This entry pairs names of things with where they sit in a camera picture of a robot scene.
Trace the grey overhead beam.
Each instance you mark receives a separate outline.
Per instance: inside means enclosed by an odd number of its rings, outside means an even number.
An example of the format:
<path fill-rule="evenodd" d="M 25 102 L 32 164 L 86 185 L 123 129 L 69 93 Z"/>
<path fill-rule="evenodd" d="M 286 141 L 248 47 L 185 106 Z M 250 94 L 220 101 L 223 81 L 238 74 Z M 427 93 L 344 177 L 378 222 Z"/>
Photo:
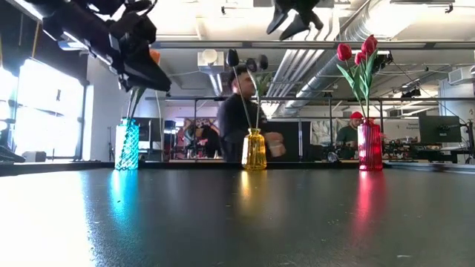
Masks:
<path fill-rule="evenodd" d="M 334 41 L 161 41 L 151 46 L 154 49 L 312 49 L 335 50 L 340 42 Z M 475 50 L 475 41 L 422 41 L 383 42 L 383 50 Z"/>

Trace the black stage light cluster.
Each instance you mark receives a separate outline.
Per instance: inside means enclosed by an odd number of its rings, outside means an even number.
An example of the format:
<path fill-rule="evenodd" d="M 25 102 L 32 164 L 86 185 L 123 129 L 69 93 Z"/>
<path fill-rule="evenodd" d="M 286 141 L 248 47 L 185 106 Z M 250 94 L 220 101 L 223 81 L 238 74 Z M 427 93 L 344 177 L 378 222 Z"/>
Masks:
<path fill-rule="evenodd" d="M 373 61 L 372 74 L 378 73 L 380 70 L 384 69 L 388 64 L 393 61 L 393 55 L 391 52 L 388 54 L 377 54 Z"/>

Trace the blue glass vase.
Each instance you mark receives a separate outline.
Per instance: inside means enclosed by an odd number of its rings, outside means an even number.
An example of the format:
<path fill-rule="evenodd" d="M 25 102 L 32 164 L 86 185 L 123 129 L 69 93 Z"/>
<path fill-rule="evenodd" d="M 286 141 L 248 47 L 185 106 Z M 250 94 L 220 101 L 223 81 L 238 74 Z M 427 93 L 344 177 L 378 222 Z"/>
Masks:
<path fill-rule="evenodd" d="M 138 169 L 140 130 L 134 119 L 122 118 L 116 127 L 115 169 Z"/>

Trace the silver spiral air duct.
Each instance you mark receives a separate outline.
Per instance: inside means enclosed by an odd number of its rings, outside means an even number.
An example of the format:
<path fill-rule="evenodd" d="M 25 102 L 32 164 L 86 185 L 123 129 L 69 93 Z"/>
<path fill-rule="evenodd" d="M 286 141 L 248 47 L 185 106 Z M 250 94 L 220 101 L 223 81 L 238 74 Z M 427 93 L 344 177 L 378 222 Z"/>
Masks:
<path fill-rule="evenodd" d="M 362 42 L 374 35 L 386 41 L 412 24 L 424 9 L 415 4 L 392 4 L 391 0 L 368 0 L 356 12 L 335 38 L 338 42 Z M 341 74 L 336 64 L 334 50 L 325 50 L 316 60 L 316 66 L 307 71 L 308 78 L 297 92 L 296 97 L 315 97 L 338 81 Z"/>

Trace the white wall unit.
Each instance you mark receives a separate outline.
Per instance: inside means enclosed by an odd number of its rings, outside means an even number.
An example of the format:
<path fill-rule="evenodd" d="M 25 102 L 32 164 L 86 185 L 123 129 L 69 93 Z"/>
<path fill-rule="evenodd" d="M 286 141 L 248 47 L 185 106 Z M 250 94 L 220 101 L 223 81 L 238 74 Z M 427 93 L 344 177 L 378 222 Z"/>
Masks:
<path fill-rule="evenodd" d="M 463 85 L 475 83 L 475 65 L 457 68 L 448 73 L 450 85 Z"/>

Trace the black metal rack frame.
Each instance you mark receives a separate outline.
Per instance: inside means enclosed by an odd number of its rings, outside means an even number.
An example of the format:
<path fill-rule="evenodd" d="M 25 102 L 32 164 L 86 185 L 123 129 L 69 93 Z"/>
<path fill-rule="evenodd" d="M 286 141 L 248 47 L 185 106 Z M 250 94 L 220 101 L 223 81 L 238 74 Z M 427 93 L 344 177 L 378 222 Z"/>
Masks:
<path fill-rule="evenodd" d="M 146 101 L 156 101 L 156 102 L 193 102 L 194 105 L 197 105 L 198 102 L 223 102 L 228 99 L 227 96 L 146 96 Z M 334 98 L 329 96 L 322 97 L 270 97 L 265 96 L 261 98 L 261 104 L 270 104 L 277 105 L 275 112 L 270 112 L 268 118 L 271 116 L 275 119 L 291 119 L 297 117 L 297 113 L 304 108 L 309 103 L 315 102 L 316 105 L 327 105 L 328 106 L 328 119 L 333 119 L 333 110 L 336 109 L 339 105 L 345 104 L 347 106 L 359 106 L 359 103 L 356 98 Z M 425 98 L 383 98 L 383 97 L 373 97 L 369 98 L 370 105 L 375 105 L 375 109 L 379 112 L 379 118 L 381 121 L 384 120 L 384 105 L 399 106 L 400 109 L 405 109 L 414 105 L 429 105 L 429 102 L 432 105 L 437 103 L 438 106 L 442 107 L 447 102 L 471 102 L 475 104 L 475 97 L 425 97 Z"/>

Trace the red glass vase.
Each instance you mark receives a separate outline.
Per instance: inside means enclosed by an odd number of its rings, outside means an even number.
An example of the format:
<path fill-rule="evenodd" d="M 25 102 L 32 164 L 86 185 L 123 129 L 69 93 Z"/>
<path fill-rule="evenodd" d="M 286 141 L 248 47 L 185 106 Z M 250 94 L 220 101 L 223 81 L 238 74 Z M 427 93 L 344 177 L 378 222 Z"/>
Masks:
<path fill-rule="evenodd" d="M 366 118 L 358 126 L 358 158 L 360 171 L 380 171 L 383 168 L 381 128 Z"/>

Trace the white ceiling light strip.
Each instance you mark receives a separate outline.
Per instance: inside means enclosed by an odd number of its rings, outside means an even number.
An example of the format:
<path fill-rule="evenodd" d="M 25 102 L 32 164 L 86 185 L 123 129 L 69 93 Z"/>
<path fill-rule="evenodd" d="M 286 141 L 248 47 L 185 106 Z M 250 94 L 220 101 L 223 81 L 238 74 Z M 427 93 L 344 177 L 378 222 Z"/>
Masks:
<path fill-rule="evenodd" d="M 83 44 L 72 41 L 59 41 L 58 46 L 63 50 L 91 50 L 95 53 L 107 53 L 111 50 L 111 47 L 108 45 Z"/>

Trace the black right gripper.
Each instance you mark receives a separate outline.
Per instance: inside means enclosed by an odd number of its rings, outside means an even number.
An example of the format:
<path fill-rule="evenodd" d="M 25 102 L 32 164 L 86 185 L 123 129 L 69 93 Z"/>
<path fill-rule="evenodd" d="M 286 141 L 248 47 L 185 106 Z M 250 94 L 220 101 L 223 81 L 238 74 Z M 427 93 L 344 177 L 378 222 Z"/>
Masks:
<path fill-rule="evenodd" d="M 266 33 L 269 35 L 278 29 L 287 19 L 288 12 L 295 10 L 295 15 L 290 25 L 279 36 L 280 40 L 286 40 L 295 34 L 309 30 L 309 24 L 321 30 L 324 23 L 319 19 L 318 15 L 313 11 L 321 0 L 275 0 L 274 13 L 269 23 Z"/>

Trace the black monitor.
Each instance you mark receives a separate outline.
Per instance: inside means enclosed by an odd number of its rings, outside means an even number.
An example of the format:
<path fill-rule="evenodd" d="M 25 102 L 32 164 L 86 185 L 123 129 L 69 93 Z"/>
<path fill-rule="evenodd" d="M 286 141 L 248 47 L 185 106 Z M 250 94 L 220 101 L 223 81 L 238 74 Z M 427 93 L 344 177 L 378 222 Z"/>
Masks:
<path fill-rule="evenodd" d="M 436 144 L 443 142 L 461 142 L 461 124 L 458 116 L 420 116 L 420 142 Z"/>

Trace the person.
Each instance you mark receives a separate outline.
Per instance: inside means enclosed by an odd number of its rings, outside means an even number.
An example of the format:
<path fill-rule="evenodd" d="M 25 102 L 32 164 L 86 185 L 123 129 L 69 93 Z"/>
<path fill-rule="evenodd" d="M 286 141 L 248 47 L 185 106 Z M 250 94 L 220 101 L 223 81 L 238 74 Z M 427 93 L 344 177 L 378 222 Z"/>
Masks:
<path fill-rule="evenodd" d="M 364 116 L 356 111 L 350 115 L 347 126 L 341 128 L 336 137 L 336 145 L 340 148 L 342 159 L 353 159 L 358 150 L 358 127 L 364 121 Z"/>
<path fill-rule="evenodd" d="M 249 128 L 259 128 L 266 143 L 266 158 L 286 154 L 281 133 L 270 130 L 262 108 L 252 101 L 256 90 L 246 67 L 238 66 L 229 76 L 232 94 L 220 104 L 217 112 L 220 145 L 226 162 L 240 162 L 244 137 Z"/>
<path fill-rule="evenodd" d="M 219 130 L 213 118 L 187 119 L 184 125 L 185 149 L 194 156 L 222 157 Z"/>

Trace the black partition panel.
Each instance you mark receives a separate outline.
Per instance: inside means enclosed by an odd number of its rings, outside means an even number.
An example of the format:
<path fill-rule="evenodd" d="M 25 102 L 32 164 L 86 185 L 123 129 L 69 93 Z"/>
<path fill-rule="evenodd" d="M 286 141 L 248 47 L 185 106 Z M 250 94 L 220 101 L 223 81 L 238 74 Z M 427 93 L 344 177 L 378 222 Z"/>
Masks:
<path fill-rule="evenodd" d="M 310 122 L 285 122 L 281 131 L 284 136 L 285 162 L 308 162 L 310 144 Z"/>

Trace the bright window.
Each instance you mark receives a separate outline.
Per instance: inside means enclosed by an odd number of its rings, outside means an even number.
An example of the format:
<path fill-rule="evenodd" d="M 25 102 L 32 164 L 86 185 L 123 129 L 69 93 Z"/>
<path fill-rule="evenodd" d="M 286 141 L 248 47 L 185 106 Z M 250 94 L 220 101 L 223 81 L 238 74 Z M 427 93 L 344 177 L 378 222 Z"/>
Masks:
<path fill-rule="evenodd" d="M 84 88 L 78 79 L 28 59 L 20 67 L 13 140 L 16 153 L 74 157 L 82 126 Z"/>

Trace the grey box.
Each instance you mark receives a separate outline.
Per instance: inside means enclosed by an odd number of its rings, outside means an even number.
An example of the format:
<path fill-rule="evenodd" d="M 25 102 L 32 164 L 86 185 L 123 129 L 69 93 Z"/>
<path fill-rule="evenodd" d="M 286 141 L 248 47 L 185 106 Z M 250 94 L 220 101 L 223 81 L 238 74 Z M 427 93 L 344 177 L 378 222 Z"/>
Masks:
<path fill-rule="evenodd" d="M 22 154 L 25 162 L 45 162 L 47 154 L 44 151 L 25 151 Z"/>

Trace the colourful patchwork quilt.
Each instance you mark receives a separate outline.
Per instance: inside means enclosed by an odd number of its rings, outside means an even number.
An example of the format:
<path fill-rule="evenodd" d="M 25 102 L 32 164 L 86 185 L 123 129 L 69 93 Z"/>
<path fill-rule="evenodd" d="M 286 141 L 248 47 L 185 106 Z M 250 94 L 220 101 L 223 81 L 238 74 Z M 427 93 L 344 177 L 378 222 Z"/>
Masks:
<path fill-rule="evenodd" d="M 221 159 L 219 129 L 215 118 L 185 118 L 178 128 L 175 159 Z"/>

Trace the white ceiling unit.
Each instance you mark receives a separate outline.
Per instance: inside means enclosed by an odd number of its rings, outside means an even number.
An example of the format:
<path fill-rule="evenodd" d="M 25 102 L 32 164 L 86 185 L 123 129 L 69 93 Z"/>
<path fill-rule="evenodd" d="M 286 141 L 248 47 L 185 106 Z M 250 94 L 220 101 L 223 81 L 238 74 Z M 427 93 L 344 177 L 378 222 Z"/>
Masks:
<path fill-rule="evenodd" d="M 215 75 L 225 71 L 225 56 L 223 51 L 205 49 L 197 53 L 197 67 L 202 73 Z"/>

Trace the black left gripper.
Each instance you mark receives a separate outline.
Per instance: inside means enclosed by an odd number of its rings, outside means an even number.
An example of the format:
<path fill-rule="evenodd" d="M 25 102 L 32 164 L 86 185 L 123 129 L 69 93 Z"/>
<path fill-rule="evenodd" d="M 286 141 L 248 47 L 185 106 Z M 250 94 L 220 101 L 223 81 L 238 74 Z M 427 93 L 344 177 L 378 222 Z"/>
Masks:
<path fill-rule="evenodd" d="M 169 92 L 171 80 L 151 55 L 150 45 L 156 41 L 157 29 L 148 14 L 153 10 L 152 0 L 105 0 L 107 14 L 121 16 L 106 21 L 108 41 L 112 49 L 110 69 L 125 71 L 119 74 L 119 87 L 130 91 L 135 87 Z"/>

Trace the yellow glass vase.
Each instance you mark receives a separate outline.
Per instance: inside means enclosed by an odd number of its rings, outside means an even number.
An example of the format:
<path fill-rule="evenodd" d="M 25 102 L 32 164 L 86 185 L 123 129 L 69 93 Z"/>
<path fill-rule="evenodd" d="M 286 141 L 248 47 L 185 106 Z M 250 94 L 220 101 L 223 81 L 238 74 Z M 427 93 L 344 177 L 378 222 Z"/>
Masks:
<path fill-rule="evenodd" d="M 248 171 L 266 168 L 266 143 L 259 128 L 249 128 L 244 137 L 241 165 Z"/>

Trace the black table frame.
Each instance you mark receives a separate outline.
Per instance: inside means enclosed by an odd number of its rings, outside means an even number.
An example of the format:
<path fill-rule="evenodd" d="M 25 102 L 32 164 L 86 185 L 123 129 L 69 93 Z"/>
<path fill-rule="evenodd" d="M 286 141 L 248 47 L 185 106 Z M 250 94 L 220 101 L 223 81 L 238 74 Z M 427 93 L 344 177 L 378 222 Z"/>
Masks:
<path fill-rule="evenodd" d="M 357 162 L 270 162 L 268 170 L 304 170 L 304 169 L 357 169 Z M 475 174 L 475 165 L 421 163 L 421 162 L 385 162 L 384 168 L 406 169 L 411 171 L 431 171 L 445 173 Z M 39 174 L 59 171 L 86 171 L 99 168 L 114 168 L 112 162 L 32 162 L 6 163 L 0 162 L 0 177 L 21 174 Z M 227 162 L 141 162 L 142 169 L 159 170 L 194 170 L 194 169 L 241 169 L 238 163 Z"/>

